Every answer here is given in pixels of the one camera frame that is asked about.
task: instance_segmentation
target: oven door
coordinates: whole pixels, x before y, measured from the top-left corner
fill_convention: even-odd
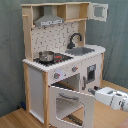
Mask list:
[[[88,89],[99,87],[101,82],[102,54],[88,58],[82,62],[80,92],[90,94]]]
[[[55,86],[49,87],[49,119],[50,124],[57,128],[93,128],[94,115],[93,96]],[[67,121],[65,117],[83,108],[83,121]]]

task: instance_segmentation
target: small cabinet door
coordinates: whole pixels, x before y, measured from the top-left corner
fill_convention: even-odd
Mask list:
[[[90,94],[89,88],[99,87],[101,81],[102,54],[82,61],[80,92]]]
[[[89,3],[88,18],[105,21],[107,19],[108,4]]]
[[[50,124],[57,128],[93,128],[94,102],[95,99],[91,95],[50,86]],[[81,107],[83,107],[83,123],[81,126],[64,120],[66,116]]]

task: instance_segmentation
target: knob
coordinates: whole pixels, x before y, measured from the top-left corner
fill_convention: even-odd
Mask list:
[[[55,73],[55,74],[54,74],[54,78],[55,78],[55,79],[58,79],[59,76],[60,76],[60,74],[58,74],[58,73]]]
[[[75,72],[78,68],[77,67],[73,67],[72,71]]]

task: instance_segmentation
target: patterned backsplash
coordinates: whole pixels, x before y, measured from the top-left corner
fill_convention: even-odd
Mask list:
[[[40,51],[66,50],[70,37],[78,33],[79,22],[35,27],[31,31],[33,57],[37,58]],[[73,43],[78,46],[78,36],[73,38]]]

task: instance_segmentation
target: play kitchen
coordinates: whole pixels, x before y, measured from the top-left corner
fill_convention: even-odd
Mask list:
[[[85,44],[86,21],[106,21],[108,5],[23,4],[26,109],[45,128],[92,128],[105,49]],[[81,119],[74,112],[82,110]]]

